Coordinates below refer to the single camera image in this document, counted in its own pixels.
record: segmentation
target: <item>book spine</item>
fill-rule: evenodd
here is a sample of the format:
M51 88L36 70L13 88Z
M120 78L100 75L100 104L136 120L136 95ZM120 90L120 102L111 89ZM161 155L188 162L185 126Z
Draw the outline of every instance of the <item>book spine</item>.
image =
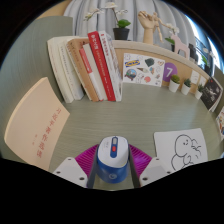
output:
M100 73L108 101L116 101L113 86L110 80L110 74L107 68L103 49L101 46L99 33L97 31L88 33L90 47L95 58L95 62Z
M83 42L85 42L85 43L89 42L88 38L70 40L70 41L68 41L68 46L72 53L75 64L80 72L80 75L82 76L82 80L84 83L84 86L83 86L84 89L89 92L89 95L91 96L92 101L97 102L97 101L99 101L99 98L96 94L94 86L91 82L91 79L90 79L90 77L86 71L85 65L82 61L82 57L79 53L79 49L82 48Z
M62 80L60 79L60 75L59 75L59 70L58 70L58 66L57 66L58 63L56 62L55 51L54 51L54 46L53 46L52 40L48 40L47 44L48 44L48 53L49 53L49 57L50 57L50 61L51 61L51 66L52 66L58 87L61 91L61 94L62 94L65 102L71 103L74 100L74 97L72 96L72 94L67 94L66 91L64 90Z
M98 96L98 98L99 98L100 101L103 101L103 96L102 96L102 94L100 93L99 86L98 86L97 81L96 81L96 79L95 79L95 77L94 77L93 71L92 71L92 69L91 69L91 67L90 67L88 58L87 58L87 56L86 56L86 52L85 52L85 50L84 50L83 48L80 49L79 52L80 52L80 55L81 55L82 60L83 60L83 62L84 62L84 65L85 65L85 67L86 67L86 70L87 70L87 72L88 72L88 74L89 74L89 77L90 77L90 79L91 79L91 81L92 81L92 84L93 84L93 86L94 86L94 88L95 88L95 90L96 90L97 96Z
M113 47L111 37L105 32L100 31L99 37L103 48L104 56L107 62L107 68L110 74L116 101L121 101L121 75L118 67L116 53Z
M91 67L91 69L93 71L94 77L95 77L96 82L97 82L97 84L99 86L100 93L102 94L103 99L107 100L107 94L105 92L105 89L104 89L104 86L103 86L103 82L102 82L102 79L100 77L100 73L99 73L98 68L96 66L96 62L95 62L95 59L94 59L94 56L93 56L90 44L83 45L83 49L85 50L85 53L86 53L87 59L89 61L90 67Z
M81 83L74 71L74 68L72 68L72 64L70 62L69 56L67 54L67 51L65 49L64 43L61 42L58 44L59 53L62 61L62 65L64 68L64 72L70 87L70 90L72 92L73 97L75 100L81 100L84 96Z
M70 47L69 47L69 45L68 45L68 41L65 41L64 44L65 44L65 48L66 48L66 50L67 50L68 56L69 56L69 58L70 58L70 60L71 60L71 62L72 62L72 65L73 65L73 67L75 68L75 71L76 71L76 73L77 73L77 75L78 75L78 77L79 77L79 80L80 80L80 82L82 83L82 86L83 86L83 88L84 88L85 84L84 84L84 82L83 82L83 80L82 80L82 76L81 76L81 74L80 74L80 72L79 72L79 70L78 70L78 68L77 68L77 66L76 66L76 64L75 64L74 58L73 58L73 56L72 56L72 52L71 52ZM88 92L86 89L85 89L85 91L86 91L86 95L89 97L89 100L92 100L91 97L90 97L90 95L89 95L89 92Z

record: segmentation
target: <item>white pot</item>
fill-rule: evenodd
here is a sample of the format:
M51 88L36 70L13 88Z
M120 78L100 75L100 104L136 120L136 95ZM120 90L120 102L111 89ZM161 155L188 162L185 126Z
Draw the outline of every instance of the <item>white pot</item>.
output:
M196 99L199 100L201 98L201 96L202 96L202 93L197 90L196 93L195 93Z
M170 85L169 85L169 90L173 93L175 93L178 89L180 84L177 84L175 82L173 82L171 79L170 79Z
M187 95L188 92L190 90L190 87L186 86L184 83L182 85L182 88L181 88L181 92L184 94L184 95Z

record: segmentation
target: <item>figurine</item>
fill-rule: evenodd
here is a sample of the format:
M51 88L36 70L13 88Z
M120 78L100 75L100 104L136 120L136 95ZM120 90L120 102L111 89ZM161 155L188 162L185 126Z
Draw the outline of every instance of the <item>figurine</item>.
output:
M162 20L157 16L156 12L154 12L153 15L150 15L146 11L140 11L138 13L138 20L144 28L143 43L153 44L153 33L156 29L159 33L160 42L164 43L159 23L167 28L169 28L169 26L162 22Z

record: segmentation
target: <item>picture card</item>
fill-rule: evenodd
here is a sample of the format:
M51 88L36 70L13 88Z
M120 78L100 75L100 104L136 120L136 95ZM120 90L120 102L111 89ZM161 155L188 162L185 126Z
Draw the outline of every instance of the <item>picture card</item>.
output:
M161 87L164 66L159 58L124 53L123 82Z
M198 83L198 79L199 79L199 73L192 70L192 73L191 73L191 83L193 84L197 84Z
M154 140L157 157L173 172L208 161L207 147L200 128L155 132Z

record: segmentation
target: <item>white book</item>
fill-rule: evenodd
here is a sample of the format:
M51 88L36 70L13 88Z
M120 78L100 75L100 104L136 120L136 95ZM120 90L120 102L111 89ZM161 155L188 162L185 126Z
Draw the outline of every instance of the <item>white book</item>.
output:
M61 94L66 103L71 103L74 100L72 92L69 88L68 81L65 77L64 69L62 66L59 50L58 50L58 43L61 42L63 39L68 37L53 37L47 41L48 44L48 53L50 56L51 65L54 71L54 75L56 81L58 83L58 87L61 91Z
M70 57L68 56L67 50L64 45L64 41L58 43L58 49L59 49L63 69L65 72L65 76L67 78L72 95L75 98L75 100L81 100L82 97L84 96L84 93L81 87L81 82L72 65Z
M81 76L81 74L80 74L80 72L79 72L79 70L78 70L78 68L77 68L77 66L76 66L76 64L75 64L74 58L73 58L73 56L72 56L72 53L70 52L69 48L67 47L67 43L68 43L68 41L70 41L70 40L72 40L72 39L74 39L74 38L80 38L80 37L76 36L76 37L72 37L72 38L67 38L66 40L64 40L64 45L65 45L66 51L67 51L67 53L68 53L68 56L69 56L69 58L70 58L70 60L71 60L71 62L72 62L72 65L73 65L73 67L75 68L76 74L78 75L79 80L80 80L80 82L82 83L82 86L83 86L83 88L84 88L85 84L84 84L84 82L83 82L82 76ZM87 96L89 97L89 100L92 100L91 97L90 97L90 95L89 95L89 93L88 93L87 91L86 91L86 94L87 94Z
M89 44L85 44L85 45L83 45L83 48L84 48L84 50L86 52L86 56L88 58L90 67L91 67L91 69L93 71L93 75L94 75L94 78L95 78L96 83L98 85L98 89L99 89L100 95L102 95L102 98L104 100L107 100L107 95L106 95L106 92L105 92L105 89L104 89L104 86L103 86L103 82L102 82L102 79L100 77L100 73L98 71L98 68L97 68L97 65L96 65L96 61L94 59L91 47L90 47Z
M123 81L118 66L117 55L113 47L112 38L105 31L99 31L99 37L107 62L107 67L110 73L110 79L112 82L116 101L121 101Z

